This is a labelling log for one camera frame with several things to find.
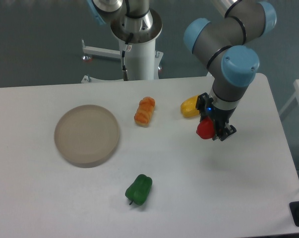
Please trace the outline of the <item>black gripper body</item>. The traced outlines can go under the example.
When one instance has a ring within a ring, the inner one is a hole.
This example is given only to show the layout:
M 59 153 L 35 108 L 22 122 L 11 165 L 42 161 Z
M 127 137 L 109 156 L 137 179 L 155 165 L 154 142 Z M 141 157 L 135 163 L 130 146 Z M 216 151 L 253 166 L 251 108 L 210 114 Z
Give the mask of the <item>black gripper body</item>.
M 213 122 L 214 130 L 223 128 L 225 124 L 229 124 L 229 119 L 235 111 L 238 101 L 227 102 L 218 98 L 214 93 L 207 93 L 206 96 L 205 112 L 206 116 L 200 116 L 200 122 L 209 117 Z

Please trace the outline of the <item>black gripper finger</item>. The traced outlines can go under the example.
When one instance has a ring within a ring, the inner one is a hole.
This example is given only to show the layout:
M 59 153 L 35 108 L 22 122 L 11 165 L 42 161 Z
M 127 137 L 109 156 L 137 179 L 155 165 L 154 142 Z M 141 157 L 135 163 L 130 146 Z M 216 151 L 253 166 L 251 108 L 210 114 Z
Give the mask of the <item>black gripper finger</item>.
M 198 95 L 197 100 L 196 100 L 195 107 L 199 111 L 199 114 L 201 117 L 206 116 L 206 112 L 205 112 L 206 96 L 207 96 L 207 93 L 200 94 L 200 95 Z
M 212 137 L 212 140 L 224 141 L 236 133 L 236 131 L 237 129 L 233 125 L 225 124 L 223 128 L 218 128 L 215 130 L 215 135 Z

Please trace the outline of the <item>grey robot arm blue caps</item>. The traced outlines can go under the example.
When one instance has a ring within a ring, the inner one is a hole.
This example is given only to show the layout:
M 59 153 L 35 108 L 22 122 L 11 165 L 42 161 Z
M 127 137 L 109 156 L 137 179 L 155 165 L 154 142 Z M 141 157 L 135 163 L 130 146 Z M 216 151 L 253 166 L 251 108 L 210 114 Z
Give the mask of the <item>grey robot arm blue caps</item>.
M 274 7 L 265 1 L 215 0 L 223 20 L 205 18 L 186 28 L 183 41 L 214 77 L 209 93 L 194 101 L 200 114 L 197 134 L 202 139 L 225 140 L 236 132 L 229 123 L 259 68 L 259 58 L 246 43 L 270 32 L 276 25 Z M 155 43 L 162 31 L 159 14 L 147 0 L 90 0 L 88 6 L 100 23 L 109 23 L 119 42 L 123 79 L 152 80 L 158 74 Z

